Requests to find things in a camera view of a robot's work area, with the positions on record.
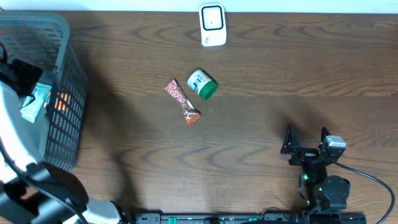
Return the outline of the teal wet wipes packet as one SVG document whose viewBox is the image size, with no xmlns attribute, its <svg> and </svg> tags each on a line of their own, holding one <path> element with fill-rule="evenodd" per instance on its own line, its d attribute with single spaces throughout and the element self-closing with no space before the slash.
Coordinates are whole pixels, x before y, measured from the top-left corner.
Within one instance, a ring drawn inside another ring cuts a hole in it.
<svg viewBox="0 0 398 224">
<path fill-rule="evenodd" d="M 40 110 L 47 105 L 50 100 L 52 87 L 43 83 L 37 83 L 32 96 L 27 96 L 22 104 L 21 115 L 24 119 L 34 123 Z"/>
</svg>

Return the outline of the orange Kleenex tissue pack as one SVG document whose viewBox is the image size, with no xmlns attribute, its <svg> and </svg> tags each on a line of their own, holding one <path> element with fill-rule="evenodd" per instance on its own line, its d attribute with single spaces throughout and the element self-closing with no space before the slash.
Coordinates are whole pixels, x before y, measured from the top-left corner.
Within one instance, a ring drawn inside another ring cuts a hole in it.
<svg viewBox="0 0 398 224">
<path fill-rule="evenodd" d="M 55 108 L 61 112 L 68 112 L 67 103 L 70 102 L 70 96 L 68 93 L 57 93 L 57 98 L 55 100 Z"/>
</svg>

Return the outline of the red Topps candy bar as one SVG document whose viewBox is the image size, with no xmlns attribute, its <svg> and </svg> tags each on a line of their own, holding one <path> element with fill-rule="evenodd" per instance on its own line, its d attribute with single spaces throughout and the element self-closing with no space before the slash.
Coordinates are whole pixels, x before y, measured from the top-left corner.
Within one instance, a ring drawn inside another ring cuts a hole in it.
<svg viewBox="0 0 398 224">
<path fill-rule="evenodd" d="M 181 104 L 188 125 L 193 124 L 200 117 L 200 113 L 192 105 L 176 79 L 170 80 L 164 86 L 164 90 Z"/>
</svg>

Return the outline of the green lidded white jar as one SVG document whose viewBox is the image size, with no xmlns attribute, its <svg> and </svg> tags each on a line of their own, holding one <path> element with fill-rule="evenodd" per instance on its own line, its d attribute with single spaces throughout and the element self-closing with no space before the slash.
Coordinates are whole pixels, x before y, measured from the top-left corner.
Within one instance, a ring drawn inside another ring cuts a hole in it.
<svg viewBox="0 0 398 224">
<path fill-rule="evenodd" d="M 204 100 L 210 99 L 218 89 L 218 84 L 202 70 L 194 71 L 188 78 L 187 84 Z"/>
</svg>

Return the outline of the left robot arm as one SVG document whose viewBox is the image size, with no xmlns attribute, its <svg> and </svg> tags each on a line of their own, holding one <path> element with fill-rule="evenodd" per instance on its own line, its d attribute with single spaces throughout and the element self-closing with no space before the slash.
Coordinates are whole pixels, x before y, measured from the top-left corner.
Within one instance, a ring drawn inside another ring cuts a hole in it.
<svg viewBox="0 0 398 224">
<path fill-rule="evenodd" d="M 70 172 L 87 96 L 76 62 L 58 71 L 1 58 L 1 216 L 12 223 L 134 223 Z"/>
</svg>

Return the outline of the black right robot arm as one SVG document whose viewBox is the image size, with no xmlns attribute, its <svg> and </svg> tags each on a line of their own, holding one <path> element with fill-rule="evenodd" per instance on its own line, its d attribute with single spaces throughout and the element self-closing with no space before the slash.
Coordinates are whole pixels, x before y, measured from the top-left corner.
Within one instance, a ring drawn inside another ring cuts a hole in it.
<svg viewBox="0 0 398 224">
<path fill-rule="evenodd" d="M 326 167 L 334 164 L 346 150 L 340 136 L 322 128 L 320 144 L 302 147 L 295 128 L 289 125 L 280 153 L 290 156 L 291 166 L 300 166 L 298 190 L 308 207 L 316 212 L 341 212 L 347 208 L 350 182 L 337 175 L 328 175 Z"/>
</svg>

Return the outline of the grey plastic mesh basket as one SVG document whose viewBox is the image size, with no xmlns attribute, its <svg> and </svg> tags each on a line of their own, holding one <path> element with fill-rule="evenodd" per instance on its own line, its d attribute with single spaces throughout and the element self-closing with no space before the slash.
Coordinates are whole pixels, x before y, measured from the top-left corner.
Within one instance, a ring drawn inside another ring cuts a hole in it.
<svg viewBox="0 0 398 224">
<path fill-rule="evenodd" d="M 52 12 L 1 12 L 1 43 L 8 61 L 42 69 L 40 83 L 51 86 L 49 103 L 34 123 L 22 121 L 38 156 L 54 166 L 75 166 L 88 94 L 88 79 L 70 43 L 70 25 Z"/>
</svg>

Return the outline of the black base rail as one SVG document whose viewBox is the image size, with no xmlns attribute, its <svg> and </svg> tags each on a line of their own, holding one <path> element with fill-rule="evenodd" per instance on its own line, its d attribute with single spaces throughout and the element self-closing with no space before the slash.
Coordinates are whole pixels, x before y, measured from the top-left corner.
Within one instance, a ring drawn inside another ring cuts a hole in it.
<svg viewBox="0 0 398 224">
<path fill-rule="evenodd" d="M 136 224 L 256 224 L 256 223 L 332 223 L 366 224 L 361 214 L 312 214 L 306 218 L 301 213 L 282 213 L 269 210 L 264 214 L 159 214 L 140 213 L 134 216 Z"/>
</svg>

